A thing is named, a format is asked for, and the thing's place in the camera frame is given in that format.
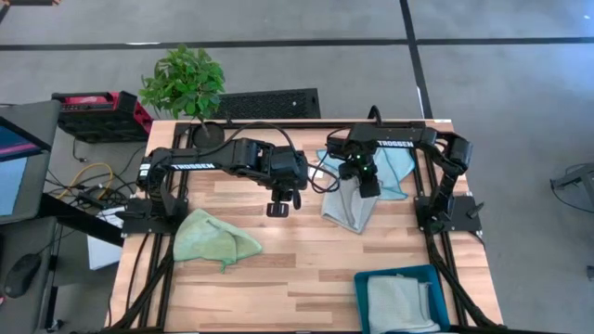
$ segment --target plant pot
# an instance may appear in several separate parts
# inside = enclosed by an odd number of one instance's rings
[[[225,141],[225,130],[215,122],[205,122],[197,126],[192,134],[194,147],[216,148]]]

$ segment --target desk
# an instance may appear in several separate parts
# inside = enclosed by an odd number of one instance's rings
[[[439,131],[453,131],[449,121],[427,121],[427,125]],[[170,147],[174,127],[174,121],[153,123],[147,152]],[[233,131],[227,130],[227,136]],[[287,133],[309,161],[317,161],[316,149],[324,147],[329,131],[288,129]],[[238,137],[242,136],[286,145],[276,130],[245,130]],[[422,152],[418,153],[425,189],[431,189]],[[440,178],[438,167],[436,173]],[[323,195],[316,194],[311,187],[302,192],[303,207],[299,211],[291,207],[288,218],[278,219],[265,216],[270,192],[252,181],[212,171],[190,173],[187,185],[191,210],[202,208],[236,225],[256,238],[264,251],[228,266],[224,274],[219,273],[220,263],[203,260],[176,263],[166,331],[360,330],[353,286],[355,273],[429,262],[423,235],[417,229],[412,175],[401,183],[411,196],[407,200],[379,201],[360,236],[322,219]],[[469,191],[465,176],[459,178],[455,190],[458,194]],[[450,237],[462,286],[488,317],[501,323],[483,246],[467,232],[453,232]],[[142,238],[131,236],[124,242],[111,299],[114,319],[123,315]],[[133,298],[147,278],[151,242],[149,237],[140,257]],[[453,297],[445,281],[444,291],[450,320],[455,324]],[[151,301],[149,326],[155,325],[160,295],[157,287]]]

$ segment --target gray concrete floor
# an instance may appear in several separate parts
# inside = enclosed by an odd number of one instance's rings
[[[589,1],[414,0],[410,8],[418,38],[579,37],[594,31]],[[404,38],[402,22],[398,2],[389,0],[78,0],[11,8],[0,25],[0,45]],[[434,117],[453,119],[475,145],[471,189],[486,201],[481,217],[488,260],[503,319],[512,328],[594,328],[594,282],[585,273],[594,264],[594,219],[562,205],[549,190],[549,179],[566,166],[594,160],[593,51],[594,45],[420,47]],[[420,117],[406,46],[209,52],[223,64],[229,93],[316,87],[325,118],[365,116],[371,104],[385,118]],[[0,52],[0,102],[39,101],[54,92],[135,92],[140,75],[150,73],[163,53]],[[80,144],[78,151],[121,170],[123,157],[136,148]],[[61,131],[50,168],[62,182],[81,168],[71,158],[71,137]],[[133,180],[134,173],[124,178]],[[588,205],[578,188],[560,195]],[[92,307],[79,303],[91,294],[76,292],[85,290],[80,287],[63,292],[63,317],[72,305],[85,309],[63,332],[104,319],[100,296],[107,299],[110,283],[95,286]]]

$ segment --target black floor line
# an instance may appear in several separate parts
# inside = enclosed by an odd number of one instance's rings
[[[417,83],[417,88],[419,89],[421,116],[426,119],[432,119],[433,112],[431,110],[431,103],[429,102],[429,91],[427,90],[425,75],[423,74],[423,68],[420,64],[419,48],[417,47],[416,43],[417,40],[415,38],[415,30],[412,24],[412,17],[410,15],[408,1],[400,0],[400,8],[402,9],[402,19],[404,20],[405,29],[407,30],[408,51],[410,52],[412,69],[415,73],[415,82]]]
[[[4,5],[4,6],[2,6],[2,9],[0,9],[0,23],[2,23],[2,20],[6,16],[6,13],[8,12],[9,8],[10,8],[10,6]]]
[[[0,45],[0,51],[84,51],[84,50],[147,50],[172,49],[185,44],[187,47],[285,47],[285,46],[378,46],[407,45],[406,39],[388,38],[342,38],[305,40],[264,40],[264,41],[212,41],[212,42],[165,42],[165,43],[107,43],[107,44],[68,44],[68,45]]]
[[[421,38],[417,45],[567,45],[594,44],[594,37]]]

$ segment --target yellow cable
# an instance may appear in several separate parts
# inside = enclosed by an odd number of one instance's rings
[[[84,172],[90,170],[93,167],[98,167],[98,166],[105,166],[110,171],[110,180],[108,180],[108,184],[105,186],[105,189],[101,192],[101,194],[99,194],[99,198],[103,197],[103,195],[105,195],[105,192],[107,191],[107,188],[109,188],[111,186],[111,181],[113,180],[113,170],[105,162],[92,163],[92,164],[84,167],[79,173],[76,174],[76,176],[74,176],[74,178],[72,179],[68,188],[72,188],[72,186],[76,185],[76,181],[78,181],[78,178],[81,177],[81,175]],[[57,196],[57,199],[62,199],[64,196],[66,196],[66,194],[69,193],[69,191],[70,191],[69,189],[65,189],[64,191],[62,191],[61,194],[59,194]]]

